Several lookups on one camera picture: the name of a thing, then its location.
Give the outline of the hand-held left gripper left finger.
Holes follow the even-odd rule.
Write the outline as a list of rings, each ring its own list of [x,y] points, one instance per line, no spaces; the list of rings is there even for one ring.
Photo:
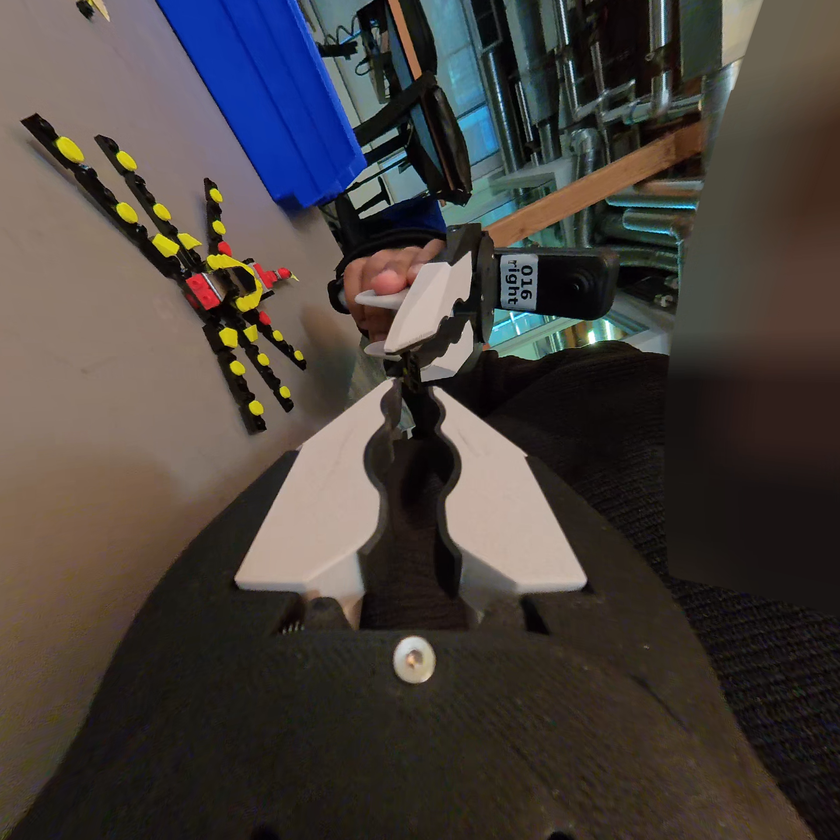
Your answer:
[[[239,589],[362,603],[402,408],[389,379],[299,447],[235,575]]]

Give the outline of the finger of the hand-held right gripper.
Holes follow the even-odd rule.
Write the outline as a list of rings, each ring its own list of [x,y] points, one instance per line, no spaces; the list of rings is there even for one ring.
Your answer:
[[[469,317],[454,315],[469,299],[474,260],[470,253],[454,264],[430,262],[420,269],[383,342],[386,356],[470,356],[476,346]]]
[[[465,322],[457,340],[448,342],[443,350],[436,349],[431,343],[423,348],[421,382],[440,382],[468,370],[483,350],[484,343],[477,338],[473,324]]]

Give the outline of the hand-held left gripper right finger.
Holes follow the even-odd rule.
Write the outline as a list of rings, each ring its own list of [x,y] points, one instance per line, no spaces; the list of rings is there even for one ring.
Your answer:
[[[525,452],[440,388],[428,391],[455,454],[444,524],[461,561],[461,600],[482,613],[504,596],[581,591],[586,574]]]

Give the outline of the small black lego plate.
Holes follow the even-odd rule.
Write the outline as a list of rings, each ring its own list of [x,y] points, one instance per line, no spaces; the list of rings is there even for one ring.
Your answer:
[[[427,438],[427,388],[422,383],[421,365],[414,353],[390,356],[383,362],[385,373],[401,385],[401,414],[398,428],[405,439],[422,442]]]

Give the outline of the lego spider model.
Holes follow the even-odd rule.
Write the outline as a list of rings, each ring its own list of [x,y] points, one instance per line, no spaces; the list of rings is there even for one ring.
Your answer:
[[[116,140],[102,134],[95,137],[101,152],[131,191],[134,203],[117,198],[87,163],[78,144],[59,134],[42,116],[34,113],[21,123],[152,267],[177,285],[202,323],[204,338],[248,434],[266,431],[265,408],[247,383],[246,366],[237,357],[238,350],[245,353],[283,411],[290,413],[294,407],[290,389],[272,369],[259,340],[267,341],[299,370],[307,369],[303,352],[289,343],[263,309],[278,283],[297,277],[284,267],[265,269],[252,259],[233,256],[222,219],[224,197],[217,184],[208,178],[203,182],[204,245],[174,224],[171,211],[140,175],[136,160]]]

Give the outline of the person's right forearm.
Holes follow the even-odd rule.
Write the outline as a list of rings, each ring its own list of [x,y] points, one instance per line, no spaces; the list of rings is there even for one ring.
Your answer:
[[[367,258],[384,249],[425,246],[433,240],[445,242],[447,232],[446,228],[441,232],[425,227],[401,227],[363,238],[353,245],[346,245],[343,249],[343,257],[335,268],[334,278],[329,281],[327,286],[332,308],[338,313],[350,313],[344,293],[343,274],[351,262]]]

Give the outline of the person's right hand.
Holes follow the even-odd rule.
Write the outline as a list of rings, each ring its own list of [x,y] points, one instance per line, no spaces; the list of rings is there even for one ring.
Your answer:
[[[432,239],[424,247],[387,248],[355,259],[343,272],[343,300],[356,326],[371,342],[384,341],[394,312],[357,302],[358,295],[372,291],[378,296],[396,294],[410,287],[421,268],[445,248],[445,241]]]

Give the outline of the wooden beam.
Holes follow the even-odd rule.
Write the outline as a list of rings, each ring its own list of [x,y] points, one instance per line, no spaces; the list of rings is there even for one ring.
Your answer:
[[[706,145],[706,134],[702,122],[680,128],[517,210],[485,230],[495,246],[514,245],[700,154]]]

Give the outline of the metal ventilation ducts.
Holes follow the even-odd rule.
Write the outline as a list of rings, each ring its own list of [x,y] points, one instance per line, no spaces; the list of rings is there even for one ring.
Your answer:
[[[707,133],[700,154],[513,246],[583,248],[606,239],[635,245],[643,256],[655,249],[680,255],[761,6],[509,5],[521,127],[536,162],[498,179],[496,192],[540,193],[524,200],[527,207],[687,125],[702,122]]]

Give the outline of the blue plastic bin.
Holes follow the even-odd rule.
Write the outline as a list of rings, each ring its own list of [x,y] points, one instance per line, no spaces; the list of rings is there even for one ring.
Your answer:
[[[159,1],[272,200],[330,203],[364,154],[298,2]]]

